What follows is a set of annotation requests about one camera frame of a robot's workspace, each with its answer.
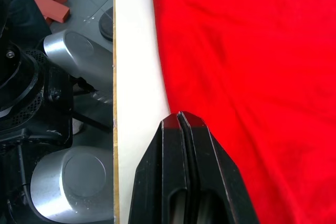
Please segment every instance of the person's leg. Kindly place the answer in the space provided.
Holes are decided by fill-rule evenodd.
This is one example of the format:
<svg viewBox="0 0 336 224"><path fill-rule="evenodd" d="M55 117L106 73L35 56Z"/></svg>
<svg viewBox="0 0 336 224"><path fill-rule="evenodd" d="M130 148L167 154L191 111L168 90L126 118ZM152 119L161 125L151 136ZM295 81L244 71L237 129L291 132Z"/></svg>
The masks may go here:
<svg viewBox="0 0 336 224"><path fill-rule="evenodd" d="M10 0L8 19L12 25L10 39L22 49L36 47L51 34L34 0Z"/></svg>

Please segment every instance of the screw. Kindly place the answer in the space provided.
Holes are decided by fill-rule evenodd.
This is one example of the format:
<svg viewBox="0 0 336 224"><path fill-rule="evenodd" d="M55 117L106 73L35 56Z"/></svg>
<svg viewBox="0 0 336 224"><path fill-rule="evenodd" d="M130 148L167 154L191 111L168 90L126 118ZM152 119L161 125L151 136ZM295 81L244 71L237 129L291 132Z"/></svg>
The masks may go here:
<svg viewBox="0 0 336 224"><path fill-rule="evenodd" d="M14 54L13 51L8 51L7 54L6 54L6 57L7 57L8 59L12 59L14 56L15 56L15 54Z"/></svg>

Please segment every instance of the red cloth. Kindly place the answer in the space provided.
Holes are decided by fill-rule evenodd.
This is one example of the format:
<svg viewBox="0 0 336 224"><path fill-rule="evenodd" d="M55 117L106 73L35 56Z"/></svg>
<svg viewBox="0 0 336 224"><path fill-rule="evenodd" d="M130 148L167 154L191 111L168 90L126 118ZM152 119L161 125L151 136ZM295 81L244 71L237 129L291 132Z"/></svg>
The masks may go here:
<svg viewBox="0 0 336 224"><path fill-rule="evenodd" d="M336 0L154 0L172 112L202 117L261 223L336 223Z"/></svg>

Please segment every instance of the white board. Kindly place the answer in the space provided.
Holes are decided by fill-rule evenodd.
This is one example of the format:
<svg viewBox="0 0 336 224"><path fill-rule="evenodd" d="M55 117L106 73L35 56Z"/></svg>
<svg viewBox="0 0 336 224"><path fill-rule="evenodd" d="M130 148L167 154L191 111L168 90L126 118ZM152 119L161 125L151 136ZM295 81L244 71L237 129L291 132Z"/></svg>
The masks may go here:
<svg viewBox="0 0 336 224"><path fill-rule="evenodd" d="M169 115L153 0L115 0L120 220L127 224L135 169Z"/></svg>

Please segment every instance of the wooden edge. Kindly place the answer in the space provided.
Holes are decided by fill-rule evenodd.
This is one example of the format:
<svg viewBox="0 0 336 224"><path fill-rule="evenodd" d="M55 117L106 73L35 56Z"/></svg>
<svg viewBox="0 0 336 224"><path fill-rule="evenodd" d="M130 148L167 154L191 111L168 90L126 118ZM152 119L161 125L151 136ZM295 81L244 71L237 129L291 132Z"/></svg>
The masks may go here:
<svg viewBox="0 0 336 224"><path fill-rule="evenodd" d="M116 0L113 0L113 202L114 224L120 223L119 209L119 159L118 159L118 128L117 128L117 43L116 43Z"/></svg>

